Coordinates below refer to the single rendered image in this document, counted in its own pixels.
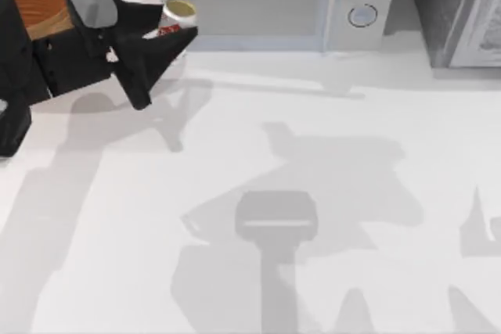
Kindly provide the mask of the red and white can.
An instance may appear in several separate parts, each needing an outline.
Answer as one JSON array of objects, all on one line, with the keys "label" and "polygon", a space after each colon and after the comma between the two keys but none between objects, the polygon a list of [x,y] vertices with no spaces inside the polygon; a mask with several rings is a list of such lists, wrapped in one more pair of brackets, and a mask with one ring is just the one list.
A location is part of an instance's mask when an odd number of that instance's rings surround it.
[{"label": "red and white can", "polygon": [[157,28],[142,37],[152,39],[196,26],[196,8],[192,3],[186,0],[165,0]]}]

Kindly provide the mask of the round microwave knob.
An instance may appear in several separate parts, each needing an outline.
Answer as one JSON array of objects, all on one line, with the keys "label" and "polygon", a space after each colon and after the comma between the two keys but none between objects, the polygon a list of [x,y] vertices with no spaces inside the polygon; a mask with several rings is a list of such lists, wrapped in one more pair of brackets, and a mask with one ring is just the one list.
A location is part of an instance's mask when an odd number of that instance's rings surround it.
[{"label": "round microwave knob", "polygon": [[370,4],[353,6],[348,12],[348,22],[355,28],[365,28],[373,25],[378,18],[378,10]]}]

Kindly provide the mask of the grey cabinet door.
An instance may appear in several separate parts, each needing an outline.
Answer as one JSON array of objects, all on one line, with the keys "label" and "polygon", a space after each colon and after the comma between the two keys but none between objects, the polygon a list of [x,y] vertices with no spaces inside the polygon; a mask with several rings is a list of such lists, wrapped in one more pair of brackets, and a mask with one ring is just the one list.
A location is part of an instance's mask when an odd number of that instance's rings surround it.
[{"label": "grey cabinet door", "polygon": [[450,66],[501,67],[501,0],[463,0]]}]

